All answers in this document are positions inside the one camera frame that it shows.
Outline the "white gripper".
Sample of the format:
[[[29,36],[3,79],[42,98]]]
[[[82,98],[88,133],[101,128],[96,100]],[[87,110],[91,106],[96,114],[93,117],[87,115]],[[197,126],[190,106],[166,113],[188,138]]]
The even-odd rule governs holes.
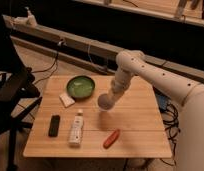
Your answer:
[[[123,90],[111,90],[110,91],[110,98],[112,101],[118,101],[124,94]]]

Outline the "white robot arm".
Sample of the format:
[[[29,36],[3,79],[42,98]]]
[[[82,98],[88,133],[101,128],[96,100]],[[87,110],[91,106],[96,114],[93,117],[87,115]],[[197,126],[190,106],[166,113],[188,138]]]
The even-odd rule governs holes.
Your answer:
[[[110,99],[115,103],[138,75],[182,107],[176,171],[204,171],[204,84],[147,64],[137,50],[123,50],[116,56],[118,69],[111,83]]]

